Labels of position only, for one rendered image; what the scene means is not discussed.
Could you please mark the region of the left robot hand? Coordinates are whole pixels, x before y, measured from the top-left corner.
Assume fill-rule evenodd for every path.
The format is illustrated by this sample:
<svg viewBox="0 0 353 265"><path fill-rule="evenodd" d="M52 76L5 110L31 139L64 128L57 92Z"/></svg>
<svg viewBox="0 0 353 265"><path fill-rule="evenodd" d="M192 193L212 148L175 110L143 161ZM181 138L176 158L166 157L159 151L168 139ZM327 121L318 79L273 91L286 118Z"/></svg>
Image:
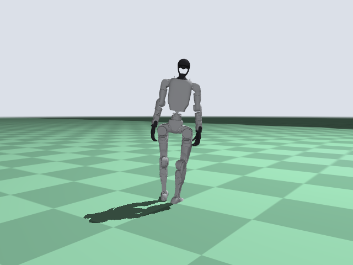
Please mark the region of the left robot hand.
<svg viewBox="0 0 353 265"><path fill-rule="evenodd" d="M151 126L152 126L152 128L151 128L151 138L152 138L153 141L157 141L157 140L154 138L155 128L157 127L157 123L158 123L157 121L154 121L153 125L151 125Z"/></svg>

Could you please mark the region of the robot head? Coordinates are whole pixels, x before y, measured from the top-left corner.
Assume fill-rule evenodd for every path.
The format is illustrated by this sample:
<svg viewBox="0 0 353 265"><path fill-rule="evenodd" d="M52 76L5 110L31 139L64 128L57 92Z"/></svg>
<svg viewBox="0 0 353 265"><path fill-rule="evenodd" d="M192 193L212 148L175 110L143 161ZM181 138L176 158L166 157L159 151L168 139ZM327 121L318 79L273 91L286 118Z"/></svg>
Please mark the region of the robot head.
<svg viewBox="0 0 353 265"><path fill-rule="evenodd" d="M188 71L187 71L186 74L183 74L183 73L180 73L180 72L179 72L179 68L182 68L182 69L187 68ZM189 69L190 69L190 62L189 62L187 59L181 59L181 60L178 62L179 77L178 77L177 79L180 79L180 80L187 80L187 79L185 78L185 76L188 74Z"/></svg>

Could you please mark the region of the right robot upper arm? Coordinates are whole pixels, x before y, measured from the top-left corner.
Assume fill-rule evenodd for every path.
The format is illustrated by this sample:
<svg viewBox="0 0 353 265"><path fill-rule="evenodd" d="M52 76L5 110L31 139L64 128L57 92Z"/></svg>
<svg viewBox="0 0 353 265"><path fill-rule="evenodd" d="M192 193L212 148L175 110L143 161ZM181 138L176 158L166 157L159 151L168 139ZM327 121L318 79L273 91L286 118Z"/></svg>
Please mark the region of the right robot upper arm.
<svg viewBox="0 0 353 265"><path fill-rule="evenodd" d="M200 112L200 102L201 102L201 89L200 85L197 83L192 82L192 90L195 92L194 93L194 102L195 105L193 105L193 110L195 112Z"/></svg>

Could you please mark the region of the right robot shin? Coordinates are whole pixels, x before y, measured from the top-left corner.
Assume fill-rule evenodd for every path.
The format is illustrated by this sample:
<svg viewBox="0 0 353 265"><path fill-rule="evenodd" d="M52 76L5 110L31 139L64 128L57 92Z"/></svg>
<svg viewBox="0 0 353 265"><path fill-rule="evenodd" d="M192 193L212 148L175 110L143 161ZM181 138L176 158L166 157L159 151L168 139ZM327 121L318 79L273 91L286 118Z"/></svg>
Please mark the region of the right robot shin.
<svg viewBox="0 0 353 265"><path fill-rule="evenodd" d="M175 197L180 198L180 192L186 175L186 162L181 164L181 170L175 171Z"/></svg>

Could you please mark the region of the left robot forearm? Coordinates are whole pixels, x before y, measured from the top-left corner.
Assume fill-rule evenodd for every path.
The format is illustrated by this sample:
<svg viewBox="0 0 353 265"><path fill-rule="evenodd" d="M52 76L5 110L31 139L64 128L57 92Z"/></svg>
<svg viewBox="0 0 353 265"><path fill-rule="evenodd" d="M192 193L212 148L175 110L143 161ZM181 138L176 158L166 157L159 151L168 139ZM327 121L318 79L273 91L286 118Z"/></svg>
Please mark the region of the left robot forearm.
<svg viewBox="0 0 353 265"><path fill-rule="evenodd" d="M161 115L161 111L162 111L162 108L159 107L159 99L157 99L155 112L154 112L153 120L152 120L152 125L153 125L154 121L157 121L157 122L159 121L159 118L160 118L160 115Z"/></svg>

